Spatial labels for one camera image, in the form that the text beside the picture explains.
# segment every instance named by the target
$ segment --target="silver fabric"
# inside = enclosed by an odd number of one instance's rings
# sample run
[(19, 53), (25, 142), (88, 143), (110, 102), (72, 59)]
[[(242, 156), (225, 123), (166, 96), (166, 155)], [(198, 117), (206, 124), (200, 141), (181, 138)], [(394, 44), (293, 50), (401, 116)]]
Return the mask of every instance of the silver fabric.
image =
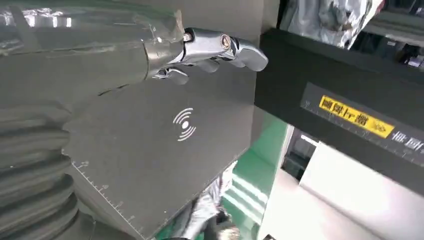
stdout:
[(178, 215), (172, 229), (172, 238), (194, 240), (205, 228), (208, 220), (219, 213), (221, 197), (232, 185), (233, 169), (236, 164), (237, 161), (233, 162), (192, 205)]
[(298, 0), (288, 31), (343, 48), (381, 0)]

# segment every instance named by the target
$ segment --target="wireless charging symbol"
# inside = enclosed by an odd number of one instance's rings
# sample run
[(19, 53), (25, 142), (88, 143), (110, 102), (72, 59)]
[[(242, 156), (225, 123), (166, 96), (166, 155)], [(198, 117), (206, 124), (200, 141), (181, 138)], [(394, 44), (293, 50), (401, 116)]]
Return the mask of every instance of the wireless charging symbol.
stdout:
[(188, 139), (196, 130), (195, 126), (190, 126), (190, 115), (192, 114), (193, 108), (188, 107), (180, 111), (173, 119), (173, 124), (181, 125), (181, 135), (178, 136), (178, 142), (182, 142)]

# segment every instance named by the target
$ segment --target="reflective surface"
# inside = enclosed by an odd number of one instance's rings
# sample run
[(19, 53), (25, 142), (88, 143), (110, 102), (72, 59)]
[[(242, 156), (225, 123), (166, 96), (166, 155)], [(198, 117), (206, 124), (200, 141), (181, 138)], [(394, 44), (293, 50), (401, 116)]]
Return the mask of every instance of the reflective surface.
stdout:
[[(268, 198), (279, 169), (280, 151), (287, 124), (265, 113), (260, 138), (239, 159), (233, 171), (231, 188), (224, 194), (222, 204), (232, 215), (243, 240), (256, 240)], [(156, 239), (168, 238), (170, 223)]]

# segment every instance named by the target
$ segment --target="robotic hand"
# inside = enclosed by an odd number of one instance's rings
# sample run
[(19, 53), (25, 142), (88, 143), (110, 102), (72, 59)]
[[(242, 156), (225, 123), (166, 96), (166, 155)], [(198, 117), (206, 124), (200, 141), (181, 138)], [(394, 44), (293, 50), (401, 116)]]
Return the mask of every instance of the robotic hand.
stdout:
[(179, 65), (198, 66), (207, 73), (213, 73), (222, 61), (256, 72), (262, 71), (268, 64), (267, 56), (247, 40), (219, 31), (190, 27), (183, 35), (182, 52), (153, 78), (172, 79), (178, 84), (185, 84), (189, 76), (178, 68)]

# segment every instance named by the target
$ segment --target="gray metal panel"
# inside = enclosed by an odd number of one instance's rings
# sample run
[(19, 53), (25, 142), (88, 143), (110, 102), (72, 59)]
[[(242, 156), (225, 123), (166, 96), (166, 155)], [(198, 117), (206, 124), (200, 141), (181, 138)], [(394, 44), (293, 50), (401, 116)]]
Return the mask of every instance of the gray metal panel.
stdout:
[(365, 26), (365, 32), (424, 47), (424, 18), (382, 11)]
[[(154, 4), (180, 8), (185, 27), (221, 30), (249, 40), (261, 31), (262, 1)], [(89, 161), (79, 170), (103, 188), (101, 193), (121, 213), (74, 168), (77, 193), (85, 193), (88, 204), (105, 210), (102, 219), (135, 237), (140, 238), (135, 230), (152, 237), (251, 142), (256, 74), (226, 63), (212, 74), (195, 68), (187, 73), (190, 81), (184, 86), (148, 79), (107, 93), (67, 125), (72, 137), (66, 153), (77, 167)], [(181, 128), (173, 119), (185, 108), (193, 108), (190, 123), (197, 128), (178, 142)]]
[(424, 239), (422, 196), (321, 142), (300, 185), (384, 239)]

